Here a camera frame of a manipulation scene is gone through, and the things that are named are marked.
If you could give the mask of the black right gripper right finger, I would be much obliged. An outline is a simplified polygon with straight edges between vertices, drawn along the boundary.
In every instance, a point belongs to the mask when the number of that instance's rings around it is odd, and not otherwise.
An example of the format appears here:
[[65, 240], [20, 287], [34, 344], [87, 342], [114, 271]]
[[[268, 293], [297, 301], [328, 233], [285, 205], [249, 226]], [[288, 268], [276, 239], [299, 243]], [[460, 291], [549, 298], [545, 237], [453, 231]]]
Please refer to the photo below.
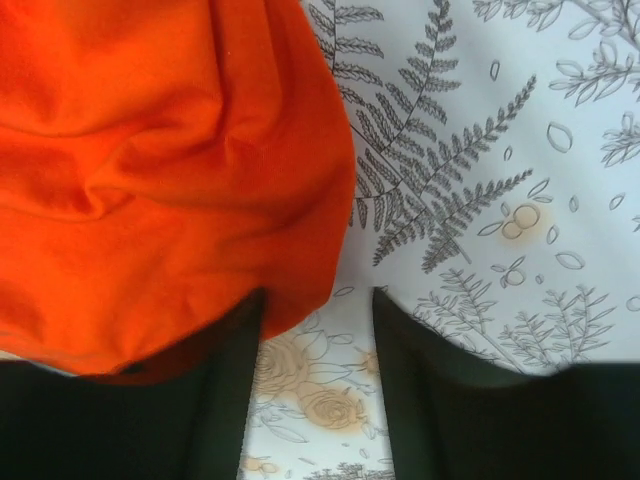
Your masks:
[[511, 371], [419, 325], [383, 291], [372, 321], [399, 479], [635, 479], [639, 367]]

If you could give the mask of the orange t-shirt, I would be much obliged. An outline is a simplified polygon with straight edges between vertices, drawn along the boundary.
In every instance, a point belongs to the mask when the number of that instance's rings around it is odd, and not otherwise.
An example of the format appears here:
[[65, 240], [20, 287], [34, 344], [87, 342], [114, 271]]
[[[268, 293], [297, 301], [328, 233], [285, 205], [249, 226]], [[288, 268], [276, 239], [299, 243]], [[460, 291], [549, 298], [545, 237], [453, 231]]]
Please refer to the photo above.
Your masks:
[[1, 5], [1, 356], [181, 370], [263, 290], [263, 335], [327, 301], [355, 191], [298, 1]]

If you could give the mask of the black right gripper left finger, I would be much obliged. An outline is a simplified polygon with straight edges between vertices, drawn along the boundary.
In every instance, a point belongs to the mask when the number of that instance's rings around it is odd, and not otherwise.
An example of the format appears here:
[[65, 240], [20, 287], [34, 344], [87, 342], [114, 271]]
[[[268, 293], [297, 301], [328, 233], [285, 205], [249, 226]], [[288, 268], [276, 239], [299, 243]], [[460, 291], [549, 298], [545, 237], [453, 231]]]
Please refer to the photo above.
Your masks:
[[234, 479], [264, 295], [120, 377], [1, 365], [5, 479]]

